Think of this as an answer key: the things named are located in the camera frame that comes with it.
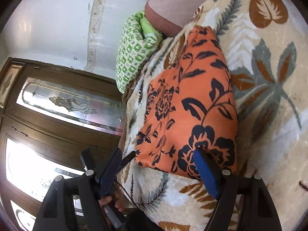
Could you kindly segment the person's left hand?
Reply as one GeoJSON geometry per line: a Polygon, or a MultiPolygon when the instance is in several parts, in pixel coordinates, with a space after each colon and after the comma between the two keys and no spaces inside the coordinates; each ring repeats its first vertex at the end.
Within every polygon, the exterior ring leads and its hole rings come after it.
{"type": "Polygon", "coordinates": [[[111,202],[114,202],[115,207],[120,212],[123,212],[123,210],[125,209],[126,197],[124,196],[124,194],[122,193],[122,191],[118,186],[115,187],[112,196],[102,197],[99,200],[99,205],[101,208],[103,208],[105,205],[108,205],[111,202]]]}

